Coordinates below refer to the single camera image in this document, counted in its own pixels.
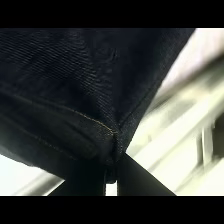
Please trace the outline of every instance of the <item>denim fabric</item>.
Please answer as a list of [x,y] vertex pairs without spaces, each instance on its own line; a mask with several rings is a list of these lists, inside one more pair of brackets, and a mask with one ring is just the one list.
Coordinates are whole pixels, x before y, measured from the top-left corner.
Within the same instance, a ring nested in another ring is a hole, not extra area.
[[113,166],[193,31],[0,29],[0,145],[63,178]]

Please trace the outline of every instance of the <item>wrinkled fabric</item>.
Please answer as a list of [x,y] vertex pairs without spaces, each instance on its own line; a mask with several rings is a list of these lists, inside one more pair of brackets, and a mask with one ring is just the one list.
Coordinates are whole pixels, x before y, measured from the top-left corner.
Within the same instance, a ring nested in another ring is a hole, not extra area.
[[0,29],[0,145],[63,178],[113,167],[193,31]]

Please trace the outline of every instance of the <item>dark object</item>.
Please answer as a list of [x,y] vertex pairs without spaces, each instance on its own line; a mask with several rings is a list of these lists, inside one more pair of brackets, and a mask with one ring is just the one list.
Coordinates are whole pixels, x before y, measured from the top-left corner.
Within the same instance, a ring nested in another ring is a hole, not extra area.
[[100,164],[114,182],[117,162],[193,31],[0,29],[6,155],[64,179]]

